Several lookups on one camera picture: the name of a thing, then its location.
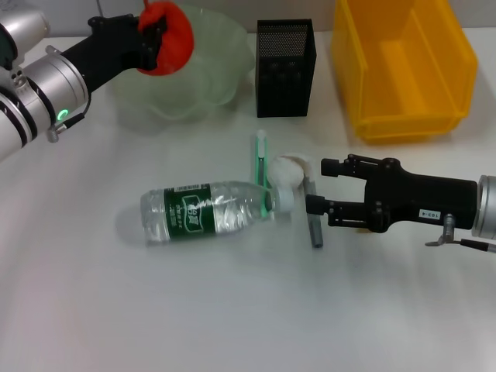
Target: green indicator light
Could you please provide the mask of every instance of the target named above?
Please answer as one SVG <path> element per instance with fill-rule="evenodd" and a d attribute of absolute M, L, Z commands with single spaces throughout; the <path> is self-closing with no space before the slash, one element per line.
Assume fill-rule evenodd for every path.
<path fill-rule="evenodd" d="M 67 115 L 69 115 L 69 110 L 62 110 L 61 112 L 59 112 L 59 115 L 57 115 L 57 120 L 60 121 Z"/>

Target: black mesh pen holder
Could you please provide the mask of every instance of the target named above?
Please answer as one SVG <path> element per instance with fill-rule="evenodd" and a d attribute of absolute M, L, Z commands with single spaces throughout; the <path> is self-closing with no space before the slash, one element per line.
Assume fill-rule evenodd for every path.
<path fill-rule="evenodd" d="M 258 21 L 259 118 L 307 115 L 316 59 L 310 19 Z"/>

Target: white tissue ball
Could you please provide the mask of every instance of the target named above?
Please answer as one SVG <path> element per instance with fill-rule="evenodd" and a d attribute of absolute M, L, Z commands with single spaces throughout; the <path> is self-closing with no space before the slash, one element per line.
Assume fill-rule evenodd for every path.
<path fill-rule="evenodd" d="M 276 157 L 269 166 L 269 182 L 272 185 L 292 189 L 300 187 L 305 173 L 295 161 L 286 157 Z"/>

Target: white wall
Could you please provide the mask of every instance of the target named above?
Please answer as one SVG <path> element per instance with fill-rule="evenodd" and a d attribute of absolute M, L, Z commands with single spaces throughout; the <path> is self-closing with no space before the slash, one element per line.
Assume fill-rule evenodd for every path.
<path fill-rule="evenodd" d="M 89 32 L 87 20 L 98 14 L 97 0 L 28 0 L 45 10 L 53 35 Z M 496 0 L 450 0 L 464 27 L 496 26 Z M 138 13 L 142 0 L 100 0 L 105 16 Z M 258 19 L 312 18 L 315 29 L 332 27 L 334 0 L 177 0 L 233 17 L 254 30 Z"/>

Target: green bottle label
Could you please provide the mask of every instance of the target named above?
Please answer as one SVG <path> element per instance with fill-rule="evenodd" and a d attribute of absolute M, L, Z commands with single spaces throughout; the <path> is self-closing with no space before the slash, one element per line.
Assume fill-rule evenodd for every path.
<path fill-rule="evenodd" d="M 171 240 L 215 234 L 209 184 L 164 190 L 165 219 Z"/>

